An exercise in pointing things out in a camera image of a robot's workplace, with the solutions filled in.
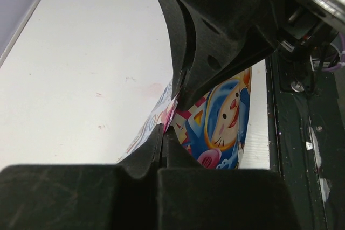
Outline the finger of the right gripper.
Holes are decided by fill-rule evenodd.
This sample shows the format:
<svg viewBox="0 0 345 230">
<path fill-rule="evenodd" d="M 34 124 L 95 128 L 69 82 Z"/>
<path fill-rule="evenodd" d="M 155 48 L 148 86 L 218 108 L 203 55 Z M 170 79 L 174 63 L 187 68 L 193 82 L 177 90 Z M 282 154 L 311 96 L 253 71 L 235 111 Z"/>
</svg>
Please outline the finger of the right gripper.
<svg viewBox="0 0 345 230">
<path fill-rule="evenodd" d="M 186 0 L 158 0 L 167 25 L 173 78 L 172 95 L 180 101 L 195 100 L 197 94 L 189 85 L 190 70 L 195 59 L 196 30 Z"/>
<path fill-rule="evenodd" d="M 178 106 L 189 109 L 211 87 L 272 53 L 283 0 L 181 0 L 194 23 L 195 57 Z"/>
</svg>

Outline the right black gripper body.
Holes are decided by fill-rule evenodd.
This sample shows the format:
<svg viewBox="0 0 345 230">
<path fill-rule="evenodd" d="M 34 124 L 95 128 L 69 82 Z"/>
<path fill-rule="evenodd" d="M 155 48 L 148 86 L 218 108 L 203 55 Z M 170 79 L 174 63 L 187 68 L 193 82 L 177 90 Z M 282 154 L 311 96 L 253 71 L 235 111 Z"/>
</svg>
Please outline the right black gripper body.
<svg viewBox="0 0 345 230">
<path fill-rule="evenodd" d="M 286 60 L 324 52 L 344 32 L 344 0 L 261 0 L 256 27 Z"/>
</svg>

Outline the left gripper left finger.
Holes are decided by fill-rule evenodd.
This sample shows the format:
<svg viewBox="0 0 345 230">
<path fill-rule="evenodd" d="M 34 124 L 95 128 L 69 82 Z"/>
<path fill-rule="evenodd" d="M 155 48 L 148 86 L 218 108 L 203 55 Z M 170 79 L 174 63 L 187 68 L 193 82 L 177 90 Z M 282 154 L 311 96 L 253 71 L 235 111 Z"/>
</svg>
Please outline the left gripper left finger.
<svg viewBox="0 0 345 230">
<path fill-rule="evenodd" d="M 1 171 L 1 229 L 155 229 L 163 125 L 115 165 Z"/>
</svg>

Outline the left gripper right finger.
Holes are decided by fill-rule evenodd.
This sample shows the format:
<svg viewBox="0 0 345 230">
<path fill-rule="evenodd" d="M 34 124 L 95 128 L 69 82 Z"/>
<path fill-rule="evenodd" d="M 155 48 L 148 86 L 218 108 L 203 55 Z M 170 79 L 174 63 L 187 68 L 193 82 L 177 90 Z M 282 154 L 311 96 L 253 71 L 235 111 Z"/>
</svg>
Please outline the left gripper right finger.
<svg viewBox="0 0 345 230">
<path fill-rule="evenodd" d="M 159 134 L 157 229 L 298 229 L 282 177 L 270 170 L 205 169 L 168 134 Z"/>
</svg>

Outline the pink pet food bag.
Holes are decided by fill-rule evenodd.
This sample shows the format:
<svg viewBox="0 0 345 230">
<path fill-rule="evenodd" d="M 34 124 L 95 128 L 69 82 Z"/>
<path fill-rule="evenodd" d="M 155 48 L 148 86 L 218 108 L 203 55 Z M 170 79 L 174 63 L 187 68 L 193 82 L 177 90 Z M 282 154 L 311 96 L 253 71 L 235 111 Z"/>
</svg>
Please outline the pink pet food bag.
<svg viewBox="0 0 345 230">
<path fill-rule="evenodd" d="M 250 111 L 251 68 L 211 88 L 186 111 L 178 110 L 168 84 L 144 125 L 122 155 L 126 158 L 156 125 L 173 128 L 179 144 L 203 167 L 235 169 L 242 159 Z"/>
</svg>

